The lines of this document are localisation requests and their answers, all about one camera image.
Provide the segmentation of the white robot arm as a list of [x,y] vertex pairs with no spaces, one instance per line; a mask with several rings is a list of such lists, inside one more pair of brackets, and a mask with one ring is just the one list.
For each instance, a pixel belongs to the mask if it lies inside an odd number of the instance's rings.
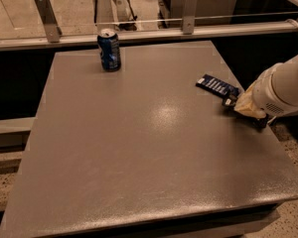
[[265,70],[238,98],[234,110],[257,119],[298,112],[298,56]]

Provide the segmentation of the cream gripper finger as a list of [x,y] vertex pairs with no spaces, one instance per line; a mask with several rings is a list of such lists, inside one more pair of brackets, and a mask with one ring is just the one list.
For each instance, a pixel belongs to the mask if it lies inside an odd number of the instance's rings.
[[266,113],[257,107],[253,101],[253,88],[254,83],[251,84],[248,89],[238,98],[233,110],[246,117],[262,119],[266,116]]

